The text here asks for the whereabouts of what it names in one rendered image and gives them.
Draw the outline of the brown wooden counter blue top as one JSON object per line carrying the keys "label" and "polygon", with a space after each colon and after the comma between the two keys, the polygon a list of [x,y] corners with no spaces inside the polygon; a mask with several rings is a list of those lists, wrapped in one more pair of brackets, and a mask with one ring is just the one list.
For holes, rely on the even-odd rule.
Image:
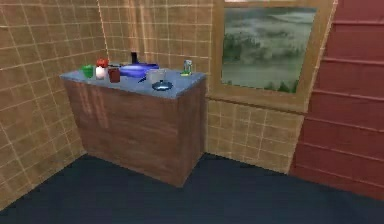
{"label": "brown wooden counter blue top", "polygon": [[204,152],[206,75],[166,72],[172,84],[155,91],[147,81],[60,76],[86,152],[181,187]]}

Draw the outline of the wooden framed window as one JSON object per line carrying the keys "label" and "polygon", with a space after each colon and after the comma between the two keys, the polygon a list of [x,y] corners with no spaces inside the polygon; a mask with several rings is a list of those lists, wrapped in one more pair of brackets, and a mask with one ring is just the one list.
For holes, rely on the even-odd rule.
{"label": "wooden framed window", "polygon": [[214,99],[305,113],[337,0],[214,0]]}

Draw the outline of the clear glass jar green base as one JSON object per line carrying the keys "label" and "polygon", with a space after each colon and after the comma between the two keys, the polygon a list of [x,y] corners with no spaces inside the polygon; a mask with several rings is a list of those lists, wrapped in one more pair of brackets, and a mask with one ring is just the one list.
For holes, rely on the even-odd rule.
{"label": "clear glass jar green base", "polygon": [[189,76],[192,73],[192,61],[185,60],[183,64],[183,71],[181,72],[181,76]]}

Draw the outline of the dark red mug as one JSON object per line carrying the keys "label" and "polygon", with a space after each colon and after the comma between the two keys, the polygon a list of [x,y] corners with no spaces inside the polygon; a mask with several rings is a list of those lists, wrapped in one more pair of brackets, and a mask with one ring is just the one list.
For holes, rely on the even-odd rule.
{"label": "dark red mug", "polygon": [[110,68],[108,75],[111,83],[118,83],[120,81],[120,70],[118,68]]}

